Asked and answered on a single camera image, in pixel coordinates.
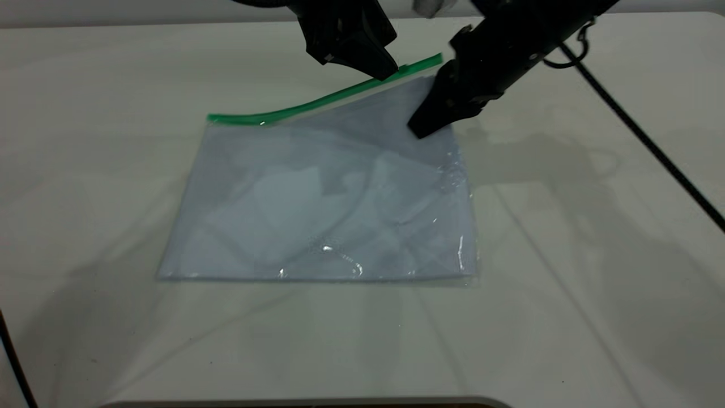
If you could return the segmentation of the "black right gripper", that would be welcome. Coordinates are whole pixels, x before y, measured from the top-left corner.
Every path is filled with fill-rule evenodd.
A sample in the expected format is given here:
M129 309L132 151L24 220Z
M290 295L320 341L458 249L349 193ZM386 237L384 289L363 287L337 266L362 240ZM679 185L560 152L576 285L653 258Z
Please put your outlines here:
M407 127L425 139L473 118L567 38L565 1L474 1L483 16L451 40L455 57L437 73Z

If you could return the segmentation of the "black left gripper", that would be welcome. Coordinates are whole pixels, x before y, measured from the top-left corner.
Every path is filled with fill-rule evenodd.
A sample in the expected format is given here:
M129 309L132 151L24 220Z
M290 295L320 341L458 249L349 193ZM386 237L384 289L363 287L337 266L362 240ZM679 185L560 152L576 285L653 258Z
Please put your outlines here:
M321 64L336 63L386 80L398 65L386 47L397 38L378 1L293 1L306 51Z

